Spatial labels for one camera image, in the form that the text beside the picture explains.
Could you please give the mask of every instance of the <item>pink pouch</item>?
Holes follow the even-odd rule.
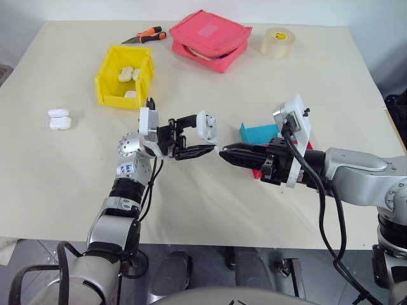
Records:
[[[251,31],[199,10],[170,29],[172,50],[223,73],[246,50]]]

